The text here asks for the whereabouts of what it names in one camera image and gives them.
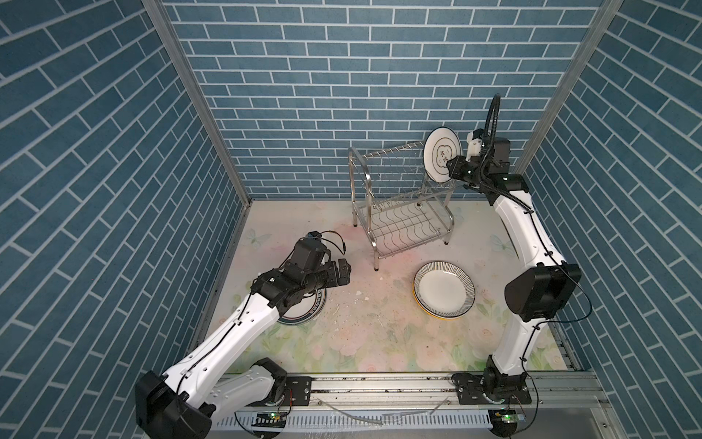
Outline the yellow rimmed polka dot plate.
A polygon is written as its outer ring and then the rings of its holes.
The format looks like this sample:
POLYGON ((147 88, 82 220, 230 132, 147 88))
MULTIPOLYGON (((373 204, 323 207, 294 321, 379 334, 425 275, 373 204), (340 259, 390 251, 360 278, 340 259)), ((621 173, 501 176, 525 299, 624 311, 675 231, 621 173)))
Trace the yellow rimmed polka dot plate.
POLYGON ((444 320, 444 321, 451 321, 451 320, 455 320, 457 318, 460 318, 460 316, 444 316, 441 314, 436 314, 433 311, 431 311, 428 307, 426 307, 425 305, 422 305, 421 302, 419 302, 419 301, 415 301, 415 302, 417 303, 417 305, 420 307, 420 309, 422 311, 424 311, 426 314, 428 314, 432 318, 437 318, 437 319, 444 320))

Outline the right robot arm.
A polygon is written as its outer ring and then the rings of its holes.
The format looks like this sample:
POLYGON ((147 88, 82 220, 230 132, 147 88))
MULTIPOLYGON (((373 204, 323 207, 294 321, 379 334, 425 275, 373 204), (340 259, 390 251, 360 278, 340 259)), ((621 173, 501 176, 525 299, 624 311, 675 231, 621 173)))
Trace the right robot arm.
POLYGON ((481 378, 466 373, 453 376, 459 393, 480 393, 490 404, 531 401, 528 358, 539 332, 555 322, 582 276, 579 265, 568 263, 550 241, 526 179, 509 171, 511 144, 497 134, 500 104, 500 95, 495 95, 484 126, 471 135, 467 154, 447 163, 451 179, 487 198, 522 264, 520 274, 506 284, 504 297, 511 316, 481 378))

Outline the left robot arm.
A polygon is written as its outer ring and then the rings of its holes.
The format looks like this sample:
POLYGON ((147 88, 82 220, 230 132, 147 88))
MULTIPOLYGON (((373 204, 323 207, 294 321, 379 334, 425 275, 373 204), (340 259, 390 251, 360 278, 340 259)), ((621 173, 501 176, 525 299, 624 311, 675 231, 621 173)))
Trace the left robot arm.
POLYGON ((333 260, 327 239, 309 232, 283 263, 260 274, 232 315, 180 362, 135 384, 135 422, 150 438, 204 438, 222 418, 251 404, 292 404, 288 373, 263 358, 248 371, 225 372, 292 307, 320 290, 346 286, 352 267, 333 260))

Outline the white plate black cloud mark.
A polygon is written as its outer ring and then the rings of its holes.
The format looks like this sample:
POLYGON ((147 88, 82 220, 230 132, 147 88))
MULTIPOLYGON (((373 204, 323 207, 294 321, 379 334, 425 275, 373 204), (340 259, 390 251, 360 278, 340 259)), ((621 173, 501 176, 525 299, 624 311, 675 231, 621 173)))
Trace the white plate black cloud mark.
POLYGON ((462 155, 462 151, 455 131, 448 127, 434 129, 424 142, 423 165, 426 174, 436 183, 449 181, 447 163, 462 155))

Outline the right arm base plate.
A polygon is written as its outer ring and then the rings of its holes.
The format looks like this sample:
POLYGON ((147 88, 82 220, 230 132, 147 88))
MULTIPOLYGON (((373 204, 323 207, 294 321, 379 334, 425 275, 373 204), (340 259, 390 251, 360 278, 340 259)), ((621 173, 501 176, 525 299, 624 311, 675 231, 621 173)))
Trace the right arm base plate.
POLYGON ((460 405, 531 404, 527 375, 484 376, 467 372, 451 376, 460 405))

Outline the white plate black striped rim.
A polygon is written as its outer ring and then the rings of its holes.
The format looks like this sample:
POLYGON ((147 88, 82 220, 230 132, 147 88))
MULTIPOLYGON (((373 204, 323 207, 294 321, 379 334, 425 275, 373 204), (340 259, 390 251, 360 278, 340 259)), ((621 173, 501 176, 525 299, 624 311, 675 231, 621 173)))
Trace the white plate black striped rim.
POLYGON ((416 272, 413 296, 436 314, 464 316, 475 304, 475 285, 463 269, 453 263, 434 261, 416 272))

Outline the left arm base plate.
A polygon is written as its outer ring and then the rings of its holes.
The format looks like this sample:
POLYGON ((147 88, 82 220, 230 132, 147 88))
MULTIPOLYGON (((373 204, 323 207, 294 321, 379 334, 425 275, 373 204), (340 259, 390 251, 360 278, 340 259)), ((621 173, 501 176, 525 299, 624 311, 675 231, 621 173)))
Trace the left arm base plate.
POLYGON ((313 379, 310 376, 288 376, 285 383, 277 383, 275 406, 308 406, 311 400, 313 379))

